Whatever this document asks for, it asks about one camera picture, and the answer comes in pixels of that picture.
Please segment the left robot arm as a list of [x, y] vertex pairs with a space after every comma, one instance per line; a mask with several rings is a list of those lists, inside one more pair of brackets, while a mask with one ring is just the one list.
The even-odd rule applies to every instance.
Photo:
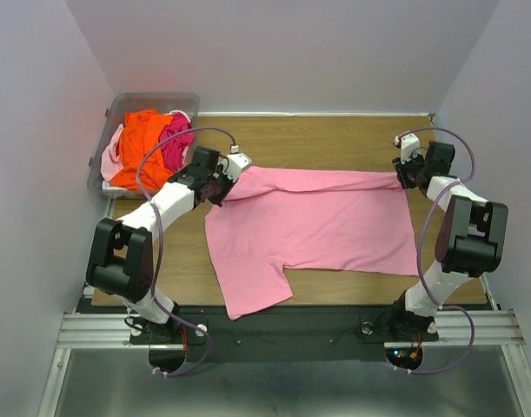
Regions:
[[147, 202], [95, 228], [86, 282], [112, 295], [150, 322], [150, 332], [162, 342], [173, 341], [181, 322], [177, 304], [156, 288], [153, 245], [163, 249], [164, 231], [202, 202], [221, 205], [251, 159], [233, 145], [222, 156], [197, 147], [192, 161], [174, 174]]

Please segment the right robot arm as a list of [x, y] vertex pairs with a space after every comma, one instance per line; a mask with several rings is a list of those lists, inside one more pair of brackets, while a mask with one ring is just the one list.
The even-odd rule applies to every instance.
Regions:
[[444, 211], [435, 241], [435, 259], [421, 273], [420, 281], [394, 302], [387, 330], [397, 339], [434, 334], [435, 314], [463, 284], [501, 263], [508, 206], [491, 202], [472, 192], [462, 180], [449, 174], [455, 147], [430, 142], [425, 155], [414, 134], [398, 136], [400, 156], [393, 160], [404, 189], [420, 190], [432, 203], [431, 212]]

